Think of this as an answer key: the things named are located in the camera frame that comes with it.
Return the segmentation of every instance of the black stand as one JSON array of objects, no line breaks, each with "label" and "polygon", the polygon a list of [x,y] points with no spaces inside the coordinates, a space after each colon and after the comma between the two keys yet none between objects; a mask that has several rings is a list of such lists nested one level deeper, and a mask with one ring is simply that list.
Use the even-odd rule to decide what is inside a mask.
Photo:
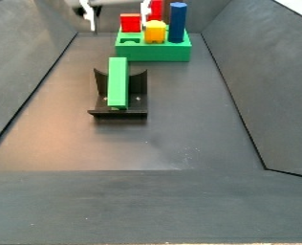
[{"label": "black stand", "polygon": [[96,69],[95,80],[99,91],[95,110],[87,112],[97,119],[141,119],[147,118],[147,70],[131,75],[128,80],[128,108],[115,110],[107,106],[107,74]]}]

